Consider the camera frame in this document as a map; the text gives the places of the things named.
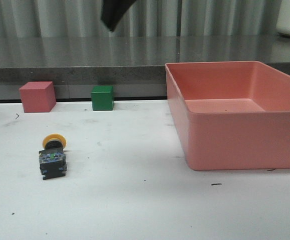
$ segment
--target white curtain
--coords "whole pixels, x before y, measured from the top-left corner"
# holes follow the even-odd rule
[[[137,0],[114,32],[102,0],[0,0],[0,37],[141,37],[275,33],[281,0]]]

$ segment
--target tray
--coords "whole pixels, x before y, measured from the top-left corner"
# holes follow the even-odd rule
[[[290,168],[290,76],[257,61],[167,63],[190,168]]]

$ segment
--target gray countertop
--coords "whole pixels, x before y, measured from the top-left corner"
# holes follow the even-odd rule
[[[290,38],[277,35],[0,38],[0,99],[28,81],[53,81],[59,99],[99,84],[117,97],[161,97],[165,63],[261,61],[290,74]]]

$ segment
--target smudge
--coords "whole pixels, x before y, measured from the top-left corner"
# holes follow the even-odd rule
[[[94,120],[94,119],[86,119],[85,122],[88,123],[88,124],[98,123],[98,121]]]
[[[64,129],[72,129],[74,127],[74,125],[72,124],[72,122],[69,122],[68,124],[61,124],[58,123],[57,124],[60,128],[64,128]]]
[[[20,120],[19,121],[11,121],[9,123],[4,124],[3,127],[10,127],[10,126],[15,125],[19,122],[21,122],[21,121]]]

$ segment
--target black object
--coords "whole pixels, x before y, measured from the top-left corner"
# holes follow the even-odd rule
[[[39,163],[43,180],[65,176],[67,164],[62,143],[55,140],[48,142],[45,149],[39,151]]]
[[[103,0],[101,20],[113,32],[125,12],[136,0]]]

